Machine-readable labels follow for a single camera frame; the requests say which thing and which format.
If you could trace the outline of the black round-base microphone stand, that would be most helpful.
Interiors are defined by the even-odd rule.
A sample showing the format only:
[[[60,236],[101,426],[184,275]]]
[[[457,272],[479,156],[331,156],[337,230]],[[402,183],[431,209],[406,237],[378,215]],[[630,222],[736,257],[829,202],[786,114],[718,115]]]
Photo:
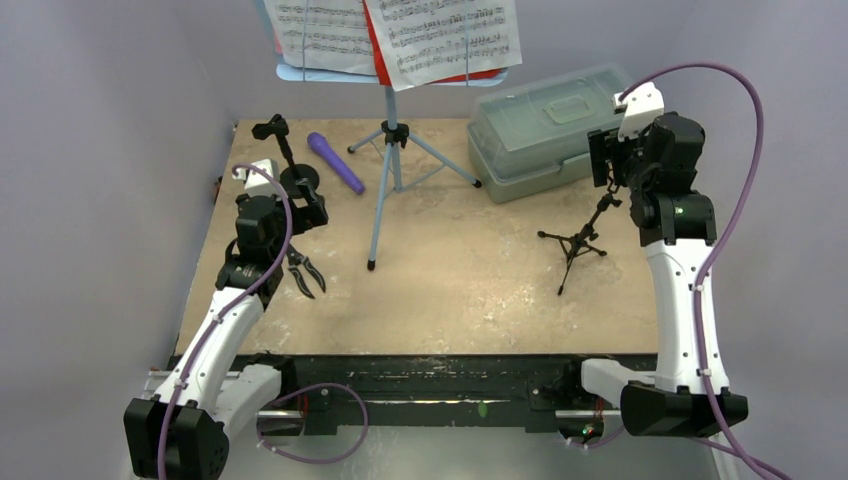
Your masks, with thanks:
[[[318,172],[310,165],[296,163],[293,152],[288,142],[290,128],[287,121],[280,115],[275,114],[265,123],[257,123],[251,130],[256,140],[266,140],[273,136],[279,146],[287,167],[280,174],[280,183],[290,197],[295,199],[306,199],[307,189],[315,191],[320,185]]]

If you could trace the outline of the purple toy microphone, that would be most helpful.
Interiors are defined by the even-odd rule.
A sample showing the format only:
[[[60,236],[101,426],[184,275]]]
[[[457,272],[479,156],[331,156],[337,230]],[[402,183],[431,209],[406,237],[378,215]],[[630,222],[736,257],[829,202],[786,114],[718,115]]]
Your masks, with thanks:
[[[362,195],[365,193],[366,188],[363,182],[330,146],[323,135],[317,132],[308,134],[307,144],[310,149],[316,155],[321,157],[355,194]]]

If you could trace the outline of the black tripod microphone stand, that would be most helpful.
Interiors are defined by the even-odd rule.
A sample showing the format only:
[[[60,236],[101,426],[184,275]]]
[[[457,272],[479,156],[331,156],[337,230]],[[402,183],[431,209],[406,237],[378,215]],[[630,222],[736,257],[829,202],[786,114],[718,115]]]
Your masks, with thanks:
[[[599,257],[608,255],[606,250],[597,248],[592,244],[597,240],[599,234],[596,231],[595,223],[598,218],[606,212],[610,207],[618,208],[623,203],[617,199],[615,195],[618,193],[619,187],[608,187],[606,193],[600,198],[596,205],[596,210],[591,218],[582,226],[582,228],[574,235],[562,236],[549,233],[543,230],[537,232],[537,236],[542,239],[556,240],[565,256],[566,268],[562,277],[562,281],[558,287],[557,295],[561,296],[564,293],[567,278],[571,272],[574,261],[587,253],[595,253]]]

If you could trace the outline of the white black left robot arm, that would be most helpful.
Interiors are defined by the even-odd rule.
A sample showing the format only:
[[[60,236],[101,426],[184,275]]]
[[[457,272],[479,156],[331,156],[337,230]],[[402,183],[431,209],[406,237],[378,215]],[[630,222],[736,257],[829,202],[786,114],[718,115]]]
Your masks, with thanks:
[[[236,200],[235,238],[225,251],[206,316],[176,367],[151,396],[134,398],[123,423],[133,474],[146,479],[217,479],[232,440],[269,404],[297,399],[287,361],[230,368],[266,312],[284,272],[288,240],[329,220],[322,195],[302,190],[298,207],[276,193]]]

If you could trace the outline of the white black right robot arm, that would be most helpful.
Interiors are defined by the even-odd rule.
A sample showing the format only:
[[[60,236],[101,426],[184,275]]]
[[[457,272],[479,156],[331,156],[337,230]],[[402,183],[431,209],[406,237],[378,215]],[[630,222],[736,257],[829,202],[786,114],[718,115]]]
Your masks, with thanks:
[[[717,250],[712,201],[694,190],[703,127],[675,112],[632,137],[617,129],[587,135],[596,186],[630,192],[656,300],[659,344],[653,374],[590,359],[564,376],[561,392],[576,407],[601,397],[617,407],[632,436],[706,438],[749,416],[732,392],[717,342],[711,269]]]

